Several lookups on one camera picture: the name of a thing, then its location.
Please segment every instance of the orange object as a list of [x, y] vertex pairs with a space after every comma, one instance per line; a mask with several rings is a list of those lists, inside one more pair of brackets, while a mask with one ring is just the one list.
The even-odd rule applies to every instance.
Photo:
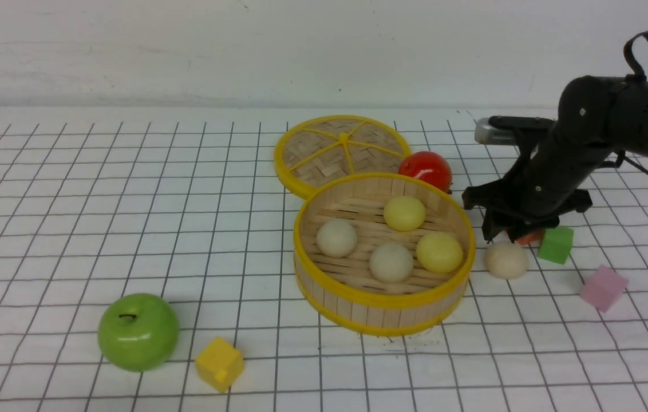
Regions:
[[527, 245], [528, 243], [533, 243], [536, 240], [542, 240], [543, 236], [546, 235], [546, 232], [544, 230], [538, 230], [537, 232], [533, 232], [530, 235], [525, 235], [521, 237], [520, 239], [517, 240], [520, 245]]

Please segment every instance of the toy fruit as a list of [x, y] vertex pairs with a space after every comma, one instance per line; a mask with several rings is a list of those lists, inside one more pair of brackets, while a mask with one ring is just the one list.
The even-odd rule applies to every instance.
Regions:
[[398, 174], [423, 180], [440, 190], [450, 193], [452, 169], [440, 154], [435, 152], [415, 152], [400, 164]]
[[543, 236], [546, 235], [546, 230], [536, 230], [533, 233], [528, 233], [527, 235], [519, 238], [516, 240], [516, 242], [520, 243], [520, 245], [529, 245], [530, 243], [536, 242], [538, 240], [542, 240]]
[[116, 300], [102, 314], [97, 343], [113, 365], [144, 372], [164, 363], [179, 338], [179, 320], [169, 303], [149, 293]]

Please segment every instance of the white wall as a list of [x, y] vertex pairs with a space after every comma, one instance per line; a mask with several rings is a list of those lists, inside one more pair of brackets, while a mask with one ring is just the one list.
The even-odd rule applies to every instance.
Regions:
[[646, 29], [648, 0], [0, 0], [0, 105], [553, 106]]

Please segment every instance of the pink cube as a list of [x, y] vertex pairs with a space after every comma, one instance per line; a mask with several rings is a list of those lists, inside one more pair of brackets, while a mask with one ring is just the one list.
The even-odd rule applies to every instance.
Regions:
[[606, 312], [622, 297], [629, 283], [625, 277], [602, 264], [583, 285], [581, 298], [597, 310]]

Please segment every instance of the yellow ball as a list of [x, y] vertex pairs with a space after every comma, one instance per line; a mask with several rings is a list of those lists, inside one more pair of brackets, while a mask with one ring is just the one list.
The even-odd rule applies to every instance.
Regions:
[[431, 232], [418, 241], [416, 258], [427, 271], [446, 274], [460, 266], [464, 251], [451, 233]]
[[382, 217], [390, 229], [408, 232], [418, 229], [426, 220], [426, 206], [413, 196], [398, 196], [385, 204]]

